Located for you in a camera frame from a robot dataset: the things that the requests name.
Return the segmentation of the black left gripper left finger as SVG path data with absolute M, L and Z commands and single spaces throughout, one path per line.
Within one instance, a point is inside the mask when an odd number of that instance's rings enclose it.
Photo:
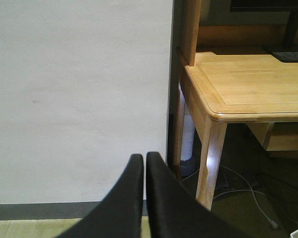
M 131 155 L 106 197 L 59 238 L 139 238 L 144 192 L 144 160 Z

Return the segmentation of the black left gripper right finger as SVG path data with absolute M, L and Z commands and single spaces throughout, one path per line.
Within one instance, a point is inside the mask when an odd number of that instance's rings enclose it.
M 146 157 L 146 194 L 153 238 L 247 238 L 191 197 L 158 152 Z

